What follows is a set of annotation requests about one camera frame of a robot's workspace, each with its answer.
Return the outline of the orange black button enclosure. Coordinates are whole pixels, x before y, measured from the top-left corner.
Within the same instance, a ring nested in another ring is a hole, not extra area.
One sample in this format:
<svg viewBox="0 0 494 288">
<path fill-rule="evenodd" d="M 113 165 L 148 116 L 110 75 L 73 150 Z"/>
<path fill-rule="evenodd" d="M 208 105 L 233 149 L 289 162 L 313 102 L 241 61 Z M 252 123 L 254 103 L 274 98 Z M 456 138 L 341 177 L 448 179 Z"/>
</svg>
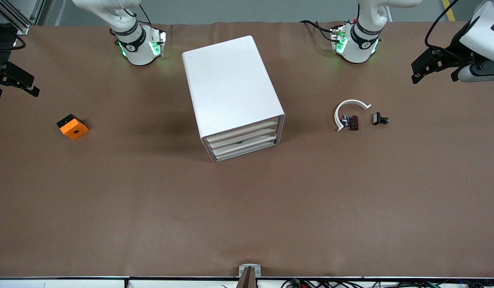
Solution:
<svg viewBox="0 0 494 288">
<path fill-rule="evenodd" d="M 56 123 L 61 133 L 68 138 L 77 140 L 90 130 L 82 120 L 73 114 L 69 114 Z"/>
</svg>

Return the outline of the white plastic drawer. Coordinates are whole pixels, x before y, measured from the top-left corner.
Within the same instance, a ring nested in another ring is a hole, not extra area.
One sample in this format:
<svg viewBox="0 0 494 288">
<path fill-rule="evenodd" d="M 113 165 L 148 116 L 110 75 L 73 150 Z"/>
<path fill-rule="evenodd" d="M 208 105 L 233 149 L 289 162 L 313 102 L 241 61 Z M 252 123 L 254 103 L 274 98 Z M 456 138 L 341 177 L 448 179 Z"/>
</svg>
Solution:
<svg viewBox="0 0 494 288">
<path fill-rule="evenodd" d="M 213 136 L 207 136 L 205 137 L 205 140 L 211 148 L 220 148 L 227 145 L 237 144 L 257 136 L 275 133 L 278 122 L 279 119 L 275 117 L 262 122 L 221 132 Z"/>
<path fill-rule="evenodd" d="M 245 140 L 242 144 L 228 144 L 221 148 L 212 149 L 214 158 L 217 161 L 234 158 L 243 154 L 248 154 L 253 151 L 263 149 L 267 146 L 272 146 L 276 142 L 275 134 L 265 134 L 255 136 L 254 138 Z"/>
<path fill-rule="evenodd" d="M 254 129 L 237 129 L 229 133 L 207 137 L 206 141 L 215 155 L 223 155 L 245 149 L 258 141 L 274 139 L 277 126 L 265 126 Z"/>
</svg>

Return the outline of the brown table mat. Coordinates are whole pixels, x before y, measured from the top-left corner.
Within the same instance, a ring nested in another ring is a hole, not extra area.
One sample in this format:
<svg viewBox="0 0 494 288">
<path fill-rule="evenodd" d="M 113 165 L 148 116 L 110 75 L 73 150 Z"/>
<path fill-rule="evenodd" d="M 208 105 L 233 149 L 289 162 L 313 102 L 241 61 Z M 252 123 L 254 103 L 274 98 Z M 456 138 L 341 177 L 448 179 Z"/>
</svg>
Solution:
<svg viewBox="0 0 494 288">
<path fill-rule="evenodd" d="M 363 64 L 302 23 L 161 25 L 131 65 L 105 27 L 31 27 L 0 97 L 0 277 L 494 277 L 494 82 L 412 84 L 428 22 Z M 251 35 L 286 114 L 280 145 L 214 163 L 182 53 Z M 356 115 L 359 130 L 337 132 Z M 373 114 L 388 117 L 372 124 Z M 56 123 L 90 129 L 77 140 Z"/>
</svg>

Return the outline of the white curved plastic piece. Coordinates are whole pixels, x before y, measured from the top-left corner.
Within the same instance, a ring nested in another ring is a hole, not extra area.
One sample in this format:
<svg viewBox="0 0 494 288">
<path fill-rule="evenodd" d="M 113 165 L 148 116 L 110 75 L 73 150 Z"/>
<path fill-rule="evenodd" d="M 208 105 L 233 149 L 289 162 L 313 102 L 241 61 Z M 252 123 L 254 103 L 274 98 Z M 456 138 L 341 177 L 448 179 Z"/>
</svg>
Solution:
<svg viewBox="0 0 494 288">
<path fill-rule="evenodd" d="M 342 129 L 344 129 L 346 127 L 343 124 L 343 122 L 341 122 L 341 119 L 339 117 L 340 108 L 342 108 L 342 106 L 350 105 L 350 104 L 360 106 L 364 110 L 367 110 L 367 109 L 371 108 L 371 106 L 372 106 L 371 104 L 366 104 L 360 100 L 344 100 L 344 101 L 342 101 L 340 104 L 338 104 L 338 106 L 336 107 L 336 109 L 334 111 L 334 121 L 335 121 L 335 124 L 337 126 L 337 129 L 336 129 L 337 132 L 342 131 Z"/>
</svg>

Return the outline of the white drawer cabinet housing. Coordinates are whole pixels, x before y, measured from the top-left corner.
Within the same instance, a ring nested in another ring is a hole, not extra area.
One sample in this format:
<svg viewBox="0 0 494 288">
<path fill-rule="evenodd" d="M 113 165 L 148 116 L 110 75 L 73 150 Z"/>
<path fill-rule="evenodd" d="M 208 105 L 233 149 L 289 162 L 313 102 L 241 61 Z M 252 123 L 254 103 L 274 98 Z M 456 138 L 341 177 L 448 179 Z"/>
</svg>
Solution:
<svg viewBox="0 0 494 288">
<path fill-rule="evenodd" d="M 285 113 L 252 36 L 184 52 L 182 60 L 198 133 L 213 162 L 228 159 L 217 161 L 205 137 L 249 124 L 277 117 L 272 146 L 280 143 Z"/>
</svg>

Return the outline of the grey metal bracket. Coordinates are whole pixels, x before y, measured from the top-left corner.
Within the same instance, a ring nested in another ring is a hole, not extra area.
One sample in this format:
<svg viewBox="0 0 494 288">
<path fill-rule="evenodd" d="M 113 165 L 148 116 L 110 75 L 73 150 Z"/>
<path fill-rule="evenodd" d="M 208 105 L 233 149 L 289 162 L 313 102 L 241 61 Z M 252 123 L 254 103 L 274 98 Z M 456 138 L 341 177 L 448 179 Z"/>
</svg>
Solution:
<svg viewBox="0 0 494 288">
<path fill-rule="evenodd" d="M 262 277 L 262 267 L 259 264 L 242 264 L 239 266 L 239 277 L 243 275 L 245 271 L 249 271 L 250 274 L 256 278 Z"/>
</svg>

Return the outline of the white table edge rail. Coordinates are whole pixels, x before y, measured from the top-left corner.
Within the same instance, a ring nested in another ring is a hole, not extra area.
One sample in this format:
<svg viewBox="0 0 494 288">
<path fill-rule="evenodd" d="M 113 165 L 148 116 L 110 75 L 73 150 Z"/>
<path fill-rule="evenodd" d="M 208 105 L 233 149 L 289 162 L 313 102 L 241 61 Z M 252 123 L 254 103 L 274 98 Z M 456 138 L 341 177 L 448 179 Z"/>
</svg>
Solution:
<svg viewBox="0 0 494 288">
<path fill-rule="evenodd" d="M 0 277 L 0 288 L 494 288 L 494 278 L 262 276 Z"/>
</svg>

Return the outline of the dark brown small component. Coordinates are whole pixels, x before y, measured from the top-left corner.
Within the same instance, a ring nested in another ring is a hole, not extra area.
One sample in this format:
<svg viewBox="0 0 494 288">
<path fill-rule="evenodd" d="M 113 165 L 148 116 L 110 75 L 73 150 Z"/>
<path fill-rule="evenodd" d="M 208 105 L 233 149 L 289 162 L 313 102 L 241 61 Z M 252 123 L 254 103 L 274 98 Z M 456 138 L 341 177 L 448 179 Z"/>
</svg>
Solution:
<svg viewBox="0 0 494 288">
<path fill-rule="evenodd" d="M 359 121 L 358 121 L 358 117 L 356 115 L 349 116 L 349 115 L 345 114 L 340 119 L 340 122 L 345 129 L 348 129 L 351 131 L 358 131 L 359 130 Z"/>
</svg>

